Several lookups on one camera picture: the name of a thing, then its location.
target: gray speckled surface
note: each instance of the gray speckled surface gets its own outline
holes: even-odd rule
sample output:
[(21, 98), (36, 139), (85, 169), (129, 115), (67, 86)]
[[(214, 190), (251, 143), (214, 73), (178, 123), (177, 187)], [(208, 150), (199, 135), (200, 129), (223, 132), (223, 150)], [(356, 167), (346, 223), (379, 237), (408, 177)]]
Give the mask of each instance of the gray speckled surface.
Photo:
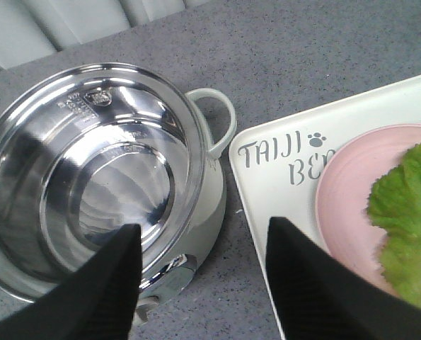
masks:
[[(179, 89), (214, 87), (238, 130), (421, 74), (421, 1), (213, 0), (203, 6), (0, 73), (0, 114), (55, 72), (119, 61)], [(204, 103), (215, 135), (226, 116)], [(279, 339), (235, 187), (221, 234), (194, 281), (131, 339)], [(23, 304), (0, 292), (0, 319)]]

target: stainless steel bowl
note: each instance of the stainless steel bowl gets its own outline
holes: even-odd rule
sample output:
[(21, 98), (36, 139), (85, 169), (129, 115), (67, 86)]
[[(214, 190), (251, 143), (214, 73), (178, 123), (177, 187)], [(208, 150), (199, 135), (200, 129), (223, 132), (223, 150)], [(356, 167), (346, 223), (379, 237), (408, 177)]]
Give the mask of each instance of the stainless steel bowl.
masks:
[(37, 298), (125, 223), (142, 226), (143, 272), (156, 265), (201, 192), (199, 114), (128, 64), (71, 69), (21, 96), (0, 119), (0, 285)]

